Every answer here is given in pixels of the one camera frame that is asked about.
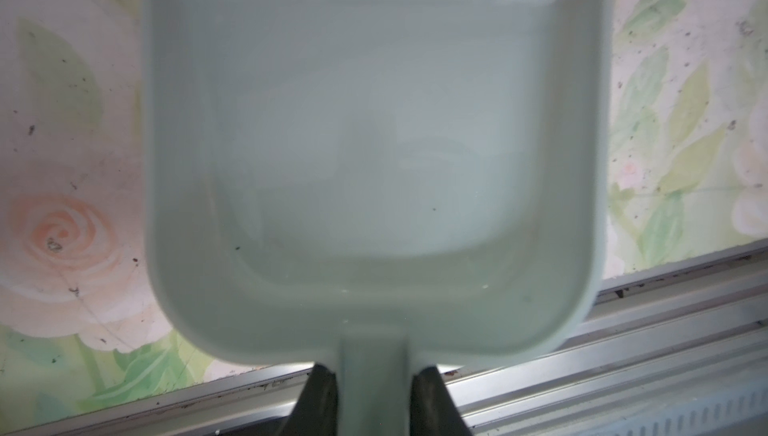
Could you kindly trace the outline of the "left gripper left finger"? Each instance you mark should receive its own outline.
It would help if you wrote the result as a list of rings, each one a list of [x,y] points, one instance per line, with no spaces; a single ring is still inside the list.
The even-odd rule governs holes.
[[[335,374],[327,367],[315,364],[288,418],[287,434],[336,436],[338,403]]]

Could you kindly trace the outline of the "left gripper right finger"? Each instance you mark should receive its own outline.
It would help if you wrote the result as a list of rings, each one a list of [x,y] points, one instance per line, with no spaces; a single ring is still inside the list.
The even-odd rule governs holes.
[[[409,434],[411,436],[471,436],[435,366],[412,380]]]

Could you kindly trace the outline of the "grey-blue dustpan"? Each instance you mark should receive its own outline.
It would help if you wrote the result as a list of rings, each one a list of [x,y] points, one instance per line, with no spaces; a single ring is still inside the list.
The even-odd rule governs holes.
[[[141,0],[146,262],[195,346],[309,362],[337,435],[560,346],[605,261],[614,0]]]

